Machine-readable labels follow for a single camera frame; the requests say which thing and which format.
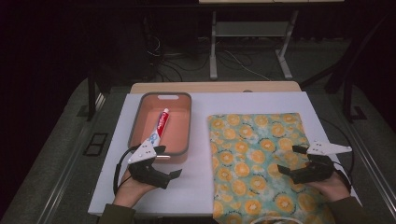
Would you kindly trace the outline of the black angled stand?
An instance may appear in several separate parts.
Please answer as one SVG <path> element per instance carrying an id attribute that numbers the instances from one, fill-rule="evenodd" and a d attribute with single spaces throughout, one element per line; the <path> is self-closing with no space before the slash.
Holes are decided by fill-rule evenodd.
<path id="1" fill-rule="evenodd" d="M 353 75 L 348 72 L 344 83 L 343 114 L 346 120 L 352 123 L 354 120 L 367 119 L 359 106 L 352 105 Z"/>

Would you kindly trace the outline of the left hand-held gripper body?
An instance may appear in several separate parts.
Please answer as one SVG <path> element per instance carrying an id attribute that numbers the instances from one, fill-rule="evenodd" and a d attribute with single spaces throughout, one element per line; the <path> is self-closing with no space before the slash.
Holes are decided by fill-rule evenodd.
<path id="1" fill-rule="evenodd" d="M 144 141 L 128 160 L 128 170 L 132 179 L 151 186 L 166 189 L 169 182 L 169 174 L 157 171 L 152 163 L 156 160 L 157 153 L 149 140 Z"/>

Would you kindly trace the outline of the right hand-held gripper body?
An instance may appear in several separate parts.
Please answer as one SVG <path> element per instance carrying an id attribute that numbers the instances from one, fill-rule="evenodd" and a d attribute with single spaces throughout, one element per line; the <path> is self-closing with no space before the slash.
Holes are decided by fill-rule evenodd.
<path id="1" fill-rule="evenodd" d="M 334 172 L 333 160 L 330 155 L 351 151 L 352 147 L 314 141 L 305 154 L 308 158 L 308 164 L 304 168 L 291 171 L 293 182 L 304 184 L 330 178 Z"/>

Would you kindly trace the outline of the orange-print drawstring bag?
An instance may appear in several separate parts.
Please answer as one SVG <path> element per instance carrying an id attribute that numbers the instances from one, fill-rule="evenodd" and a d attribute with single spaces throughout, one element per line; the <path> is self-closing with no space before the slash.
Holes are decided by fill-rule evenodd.
<path id="1" fill-rule="evenodd" d="M 217 114 L 208 128 L 219 224 L 335 224 L 318 190 L 277 169 L 308 162 L 292 151 L 309 146 L 299 114 Z"/>

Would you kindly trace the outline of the black floor outlet plate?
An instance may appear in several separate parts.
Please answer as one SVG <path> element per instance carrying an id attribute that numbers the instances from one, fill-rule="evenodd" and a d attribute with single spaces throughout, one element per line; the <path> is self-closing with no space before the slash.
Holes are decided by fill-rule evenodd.
<path id="1" fill-rule="evenodd" d="M 100 156 L 105 146 L 107 133 L 94 133 L 89 144 L 83 151 L 84 156 L 97 157 Z"/>

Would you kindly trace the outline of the red and white toothpaste tube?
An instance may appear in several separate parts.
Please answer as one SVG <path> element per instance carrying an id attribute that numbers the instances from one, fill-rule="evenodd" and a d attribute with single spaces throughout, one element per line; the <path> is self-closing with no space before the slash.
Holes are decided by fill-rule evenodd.
<path id="1" fill-rule="evenodd" d="M 148 137 L 148 140 L 154 147 L 157 147 L 160 144 L 168 120 L 169 120 L 169 109 L 165 108 L 160 113 L 157 122 L 154 126 L 154 129 Z"/>

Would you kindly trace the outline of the aluminium rail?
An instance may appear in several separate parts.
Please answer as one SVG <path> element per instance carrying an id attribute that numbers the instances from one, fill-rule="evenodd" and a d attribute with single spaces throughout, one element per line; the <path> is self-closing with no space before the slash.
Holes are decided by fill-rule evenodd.
<path id="1" fill-rule="evenodd" d="M 359 154 L 361 161 L 366 167 L 369 176 L 374 181 L 381 198 L 386 204 L 391 216 L 396 221 L 396 192 L 380 171 L 377 162 L 370 154 L 369 148 L 365 145 L 362 137 L 358 134 L 357 129 L 348 121 L 344 122 L 344 126 L 351 135 L 352 141 L 355 144 L 354 150 Z"/>
<path id="2" fill-rule="evenodd" d="M 49 199 L 46 202 L 36 224 L 50 224 L 52 218 L 54 217 L 54 214 L 72 178 L 72 174 L 77 169 L 78 160 L 88 145 L 88 137 L 92 134 L 92 128 L 94 123 L 97 121 L 98 114 L 100 113 L 105 101 L 106 97 L 102 93 L 99 93 L 96 97 L 94 97 L 93 115 L 84 122 L 84 125 L 82 126 L 81 131 L 79 132 L 76 139 L 76 143 L 74 144 L 73 150 L 70 153 L 70 157 L 68 158 L 65 167 L 58 175 L 58 180 L 52 188 Z"/>

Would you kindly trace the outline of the black post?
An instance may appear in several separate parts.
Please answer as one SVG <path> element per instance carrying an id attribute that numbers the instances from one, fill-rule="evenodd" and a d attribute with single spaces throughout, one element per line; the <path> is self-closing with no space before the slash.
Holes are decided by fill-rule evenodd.
<path id="1" fill-rule="evenodd" d="M 95 81 L 94 81 L 94 73 L 91 69 L 88 73 L 88 117 L 87 121 L 91 121 L 95 112 Z"/>

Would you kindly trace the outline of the white board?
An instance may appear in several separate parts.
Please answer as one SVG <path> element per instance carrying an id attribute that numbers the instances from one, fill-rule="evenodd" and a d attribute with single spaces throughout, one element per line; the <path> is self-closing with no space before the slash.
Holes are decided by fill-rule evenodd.
<path id="1" fill-rule="evenodd" d="M 194 93 L 192 99 L 191 134 L 187 159 L 181 164 L 156 163 L 163 172 L 180 169 L 181 176 L 172 180 L 167 189 L 147 193 L 135 206 L 138 214 L 152 216 L 211 216 L 214 184 L 209 146 L 207 117 L 214 114 L 300 114 L 305 135 L 310 141 L 328 140 L 307 94 L 289 92 L 224 92 Z M 111 140 L 106 159 L 88 212 L 100 216 L 107 203 L 114 199 L 113 176 L 120 156 L 127 149 L 139 94 L 126 96 L 120 118 Z"/>

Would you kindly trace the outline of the orange basin with grey rim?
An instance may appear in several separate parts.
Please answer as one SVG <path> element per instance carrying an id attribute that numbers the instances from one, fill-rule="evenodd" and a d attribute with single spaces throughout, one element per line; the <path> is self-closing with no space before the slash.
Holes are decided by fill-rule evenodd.
<path id="1" fill-rule="evenodd" d="M 141 97 L 128 147 L 144 142 L 157 128 L 161 113 L 168 109 L 169 118 L 161 133 L 164 153 L 157 163 L 182 163 L 188 157 L 191 128 L 191 96 L 186 92 L 149 92 Z"/>

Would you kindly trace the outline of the person's right hand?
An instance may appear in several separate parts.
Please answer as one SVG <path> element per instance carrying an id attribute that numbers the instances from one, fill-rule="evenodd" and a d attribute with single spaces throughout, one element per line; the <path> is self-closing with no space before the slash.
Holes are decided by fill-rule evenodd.
<path id="1" fill-rule="evenodd" d="M 350 196 L 342 177 L 337 173 L 333 173 L 330 178 L 323 181 L 310 182 L 308 186 L 317 189 L 330 202 L 340 201 Z"/>

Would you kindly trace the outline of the person's left hand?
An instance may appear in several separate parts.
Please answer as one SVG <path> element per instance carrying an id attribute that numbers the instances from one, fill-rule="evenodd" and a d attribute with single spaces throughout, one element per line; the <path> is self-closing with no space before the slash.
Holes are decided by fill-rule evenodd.
<path id="1" fill-rule="evenodd" d="M 132 179 L 130 172 L 126 170 L 113 203 L 118 206 L 133 208 L 146 193 L 153 189 L 155 189 L 154 186 Z"/>

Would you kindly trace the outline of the grey metal stand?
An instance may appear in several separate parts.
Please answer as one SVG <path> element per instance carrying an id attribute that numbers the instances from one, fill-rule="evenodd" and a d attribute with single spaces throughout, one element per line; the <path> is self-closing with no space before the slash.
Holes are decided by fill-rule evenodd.
<path id="1" fill-rule="evenodd" d="M 299 15 L 294 10 L 289 21 L 219 21 L 216 11 L 212 12 L 209 78 L 218 79 L 216 40 L 218 37 L 282 37 L 283 45 L 276 49 L 277 62 L 284 78 L 291 79 L 292 73 L 285 58 L 292 32 Z"/>

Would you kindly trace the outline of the wooden table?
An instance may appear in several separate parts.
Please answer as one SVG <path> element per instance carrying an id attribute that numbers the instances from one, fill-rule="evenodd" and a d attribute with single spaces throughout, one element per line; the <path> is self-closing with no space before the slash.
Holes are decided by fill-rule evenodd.
<path id="1" fill-rule="evenodd" d="M 295 81 L 210 81 L 136 83 L 130 93 L 166 92 L 286 92 L 301 91 Z"/>

